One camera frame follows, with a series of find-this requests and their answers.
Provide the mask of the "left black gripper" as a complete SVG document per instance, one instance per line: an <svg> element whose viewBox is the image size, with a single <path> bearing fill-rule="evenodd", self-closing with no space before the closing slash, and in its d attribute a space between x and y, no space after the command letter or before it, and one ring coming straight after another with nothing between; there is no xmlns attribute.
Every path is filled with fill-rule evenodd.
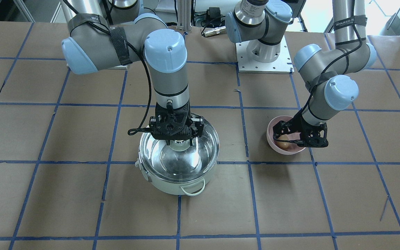
<svg viewBox="0 0 400 250"><path fill-rule="evenodd" d="M283 135L299 133L300 139L281 140ZM273 139L279 140L279 145L296 144L299 147L324 148L329 145L326 123L310 125L302 115L296 114L289 121L279 121L273 126Z"/></svg>

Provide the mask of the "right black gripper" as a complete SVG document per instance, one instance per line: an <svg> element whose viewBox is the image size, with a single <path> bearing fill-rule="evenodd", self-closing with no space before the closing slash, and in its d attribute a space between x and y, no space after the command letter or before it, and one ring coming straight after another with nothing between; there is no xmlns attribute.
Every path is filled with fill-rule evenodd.
<svg viewBox="0 0 400 250"><path fill-rule="evenodd" d="M202 136L205 119L203 116L192 114L190 103L178 109L173 109L171 104L162 107L156 104L155 116L149 120L149 133L157 140L165 140L167 146L171 140L189 140L194 146L196 138Z"/></svg>

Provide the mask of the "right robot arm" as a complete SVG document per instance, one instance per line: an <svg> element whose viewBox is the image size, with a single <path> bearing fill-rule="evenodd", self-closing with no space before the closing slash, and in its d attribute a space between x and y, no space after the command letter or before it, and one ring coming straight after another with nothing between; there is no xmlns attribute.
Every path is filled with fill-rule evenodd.
<svg viewBox="0 0 400 250"><path fill-rule="evenodd" d="M61 4L70 10L66 17L70 35L61 47L73 73L95 73L135 61L143 64L157 97L155 115L148 127L140 124L128 135L150 133L167 145L183 141L193 145L205 125L202 116L190 112L188 53L182 35L152 13L139 15L132 24L110 26L98 0L62 0Z"/></svg>

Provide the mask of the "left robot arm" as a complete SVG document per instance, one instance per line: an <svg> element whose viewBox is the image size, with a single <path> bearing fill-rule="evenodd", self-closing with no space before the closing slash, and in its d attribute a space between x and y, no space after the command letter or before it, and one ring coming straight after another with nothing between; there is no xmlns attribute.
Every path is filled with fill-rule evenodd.
<svg viewBox="0 0 400 250"><path fill-rule="evenodd" d="M309 44L294 56L294 65L305 82L309 98L289 120L269 125L267 139L277 151L287 147L328 146L326 122L346 109L358 97L357 83L348 74L373 65L377 53L366 41L365 2L332 2L335 49L323 51ZM261 63L276 59L281 40L293 17L282 0L241 0L225 16L227 36L232 43L249 41L247 53Z"/></svg>

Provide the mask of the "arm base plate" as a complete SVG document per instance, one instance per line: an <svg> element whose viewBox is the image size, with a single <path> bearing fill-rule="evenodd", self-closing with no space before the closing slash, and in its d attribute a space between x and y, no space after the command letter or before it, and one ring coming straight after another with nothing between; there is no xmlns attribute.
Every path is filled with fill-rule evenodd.
<svg viewBox="0 0 400 250"><path fill-rule="evenodd" d="M259 40L235 44L240 73L294 73L285 37L277 45L265 45Z"/></svg>

